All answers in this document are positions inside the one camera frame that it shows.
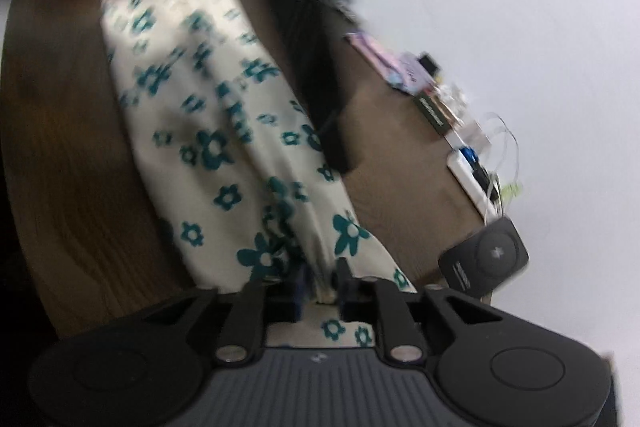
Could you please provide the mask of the black wireless charger phone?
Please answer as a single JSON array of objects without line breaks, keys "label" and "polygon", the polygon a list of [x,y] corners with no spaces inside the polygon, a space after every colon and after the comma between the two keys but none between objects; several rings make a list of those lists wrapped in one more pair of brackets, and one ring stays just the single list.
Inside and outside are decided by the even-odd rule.
[{"label": "black wireless charger phone", "polygon": [[442,253],[438,267],[450,288],[480,299],[521,272],[528,260],[513,222],[501,217]]}]

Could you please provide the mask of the white charger plug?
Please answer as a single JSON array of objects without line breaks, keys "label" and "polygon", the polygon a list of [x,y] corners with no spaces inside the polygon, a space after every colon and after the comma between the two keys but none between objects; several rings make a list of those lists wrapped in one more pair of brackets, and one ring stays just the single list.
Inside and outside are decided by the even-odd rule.
[{"label": "white charger plug", "polygon": [[452,148],[469,147],[476,153],[482,153],[490,147],[490,140],[485,131],[475,120],[452,128],[445,136]]}]

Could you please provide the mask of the pink blue purple-trimmed garment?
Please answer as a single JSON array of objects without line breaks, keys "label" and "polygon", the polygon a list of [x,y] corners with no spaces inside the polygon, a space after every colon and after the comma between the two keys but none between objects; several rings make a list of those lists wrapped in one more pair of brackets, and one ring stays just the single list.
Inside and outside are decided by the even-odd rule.
[{"label": "pink blue purple-trimmed garment", "polygon": [[396,55],[361,30],[349,31],[345,40],[393,89],[416,95],[431,87],[432,77],[412,53]]}]

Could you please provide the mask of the dark tissue box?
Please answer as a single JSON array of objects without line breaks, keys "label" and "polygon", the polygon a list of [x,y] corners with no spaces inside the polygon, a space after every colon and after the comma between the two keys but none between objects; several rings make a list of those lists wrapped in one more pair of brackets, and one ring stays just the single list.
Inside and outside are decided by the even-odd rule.
[{"label": "dark tissue box", "polygon": [[468,98],[455,84],[434,84],[417,93],[413,102],[439,136],[465,125]]}]

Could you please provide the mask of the cream green-flower garment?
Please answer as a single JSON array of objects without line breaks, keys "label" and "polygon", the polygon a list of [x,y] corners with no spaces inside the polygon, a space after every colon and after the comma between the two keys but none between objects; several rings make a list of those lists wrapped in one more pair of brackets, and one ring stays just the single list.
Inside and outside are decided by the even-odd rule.
[{"label": "cream green-flower garment", "polygon": [[274,347],[370,348],[331,277],[412,284],[360,225],[340,175],[240,0],[102,0],[101,27],[134,161],[195,284],[234,294],[300,268],[302,317]]}]

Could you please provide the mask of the white power strip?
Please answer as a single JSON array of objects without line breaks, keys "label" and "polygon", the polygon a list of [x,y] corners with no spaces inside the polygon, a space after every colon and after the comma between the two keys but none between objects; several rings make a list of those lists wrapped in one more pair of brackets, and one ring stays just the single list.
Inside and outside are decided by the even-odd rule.
[{"label": "white power strip", "polygon": [[456,178],[466,196],[473,203],[484,222],[494,221],[500,216],[498,207],[491,202],[487,191],[480,186],[473,174],[473,169],[460,150],[451,152],[446,160],[450,173]]}]

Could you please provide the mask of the small black box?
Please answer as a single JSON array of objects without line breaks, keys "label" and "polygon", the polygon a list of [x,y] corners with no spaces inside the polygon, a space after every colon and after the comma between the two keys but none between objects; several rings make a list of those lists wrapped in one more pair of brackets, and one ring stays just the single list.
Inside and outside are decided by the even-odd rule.
[{"label": "small black box", "polygon": [[419,63],[425,69],[428,75],[436,78],[440,73],[440,66],[435,62],[434,58],[428,53],[419,56]]}]

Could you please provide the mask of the blue toy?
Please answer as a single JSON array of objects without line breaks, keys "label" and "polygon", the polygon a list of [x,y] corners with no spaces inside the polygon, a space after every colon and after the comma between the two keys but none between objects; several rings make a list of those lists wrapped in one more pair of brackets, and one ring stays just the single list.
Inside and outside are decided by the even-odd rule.
[{"label": "blue toy", "polygon": [[467,160],[471,165],[478,163],[478,156],[471,147],[464,146],[459,148],[460,154]]}]

